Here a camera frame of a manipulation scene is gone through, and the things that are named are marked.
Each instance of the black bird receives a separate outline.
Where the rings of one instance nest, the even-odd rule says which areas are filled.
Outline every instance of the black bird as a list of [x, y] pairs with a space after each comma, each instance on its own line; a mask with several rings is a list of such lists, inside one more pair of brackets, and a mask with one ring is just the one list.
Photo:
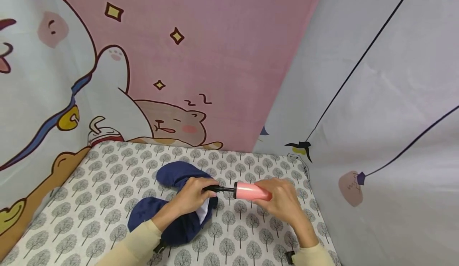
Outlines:
[[304, 141], [304, 142], [298, 142], [298, 143], [288, 143], [286, 146], [294, 147], [297, 149], [304, 149], [306, 151], [306, 156], [308, 157], [308, 160], [311, 163], [313, 162], [311, 160], [311, 157], [309, 156], [309, 147], [311, 146], [310, 142]]

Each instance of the mattress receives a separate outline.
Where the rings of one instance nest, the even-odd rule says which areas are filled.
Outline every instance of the mattress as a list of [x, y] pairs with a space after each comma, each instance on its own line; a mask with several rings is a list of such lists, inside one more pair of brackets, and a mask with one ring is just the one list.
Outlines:
[[[295, 155], [207, 151], [163, 145], [106, 141], [94, 146], [75, 172], [31, 223], [1, 265], [95, 265], [127, 235], [136, 203], [145, 197], [171, 200], [176, 191], [156, 181], [157, 170], [187, 161], [217, 179], [253, 183], [288, 179], [314, 225], [320, 243], [341, 265], [306, 175]], [[218, 194], [219, 202], [193, 242], [155, 254], [147, 265], [287, 265], [286, 251], [299, 245], [292, 228], [250, 201]]]

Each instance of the beige sleeve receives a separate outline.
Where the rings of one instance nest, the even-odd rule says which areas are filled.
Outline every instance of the beige sleeve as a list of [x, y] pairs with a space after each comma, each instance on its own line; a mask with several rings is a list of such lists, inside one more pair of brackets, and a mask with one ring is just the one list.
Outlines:
[[320, 244], [311, 248], [300, 248], [292, 256], [292, 260], [295, 266], [335, 266], [327, 250]]
[[161, 234], [149, 219], [117, 243], [96, 266], [144, 266], [153, 256], [153, 250], [158, 246]]

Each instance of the fabric wall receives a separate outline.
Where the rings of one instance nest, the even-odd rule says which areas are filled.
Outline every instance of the fabric wall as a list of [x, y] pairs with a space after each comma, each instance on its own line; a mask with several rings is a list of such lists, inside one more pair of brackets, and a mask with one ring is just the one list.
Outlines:
[[254, 152], [302, 156], [343, 265], [457, 264], [458, 10], [321, 0], [311, 20]]
[[251, 151], [317, 2], [0, 0], [0, 258], [99, 142]]

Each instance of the yellow cartoon shape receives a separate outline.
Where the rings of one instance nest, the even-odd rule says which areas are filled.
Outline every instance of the yellow cartoon shape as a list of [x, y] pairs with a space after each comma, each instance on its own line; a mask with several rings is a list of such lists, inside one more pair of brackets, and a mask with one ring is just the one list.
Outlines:
[[17, 201], [11, 208], [4, 208], [0, 211], [0, 235], [13, 226], [21, 217], [26, 205], [25, 199]]
[[75, 105], [59, 119], [57, 127], [61, 131], [70, 131], [78, 127], [79, 121], [80, 112], [78, 106]]

